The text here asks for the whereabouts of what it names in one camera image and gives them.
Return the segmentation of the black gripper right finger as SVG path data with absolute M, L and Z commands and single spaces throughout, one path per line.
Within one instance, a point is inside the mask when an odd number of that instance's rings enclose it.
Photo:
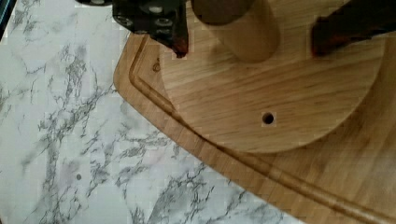
M 314 57 L 395 31 L 396 0 L 349 0 L 330 15 L 318 17 L 311 29 Z

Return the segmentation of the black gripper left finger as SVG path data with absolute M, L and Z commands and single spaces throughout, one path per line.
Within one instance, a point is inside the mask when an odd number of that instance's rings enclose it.
M 113 0 L 114 20 L 135 35 L 149 35 L 178 58 L 189 52 L 187 0 Z

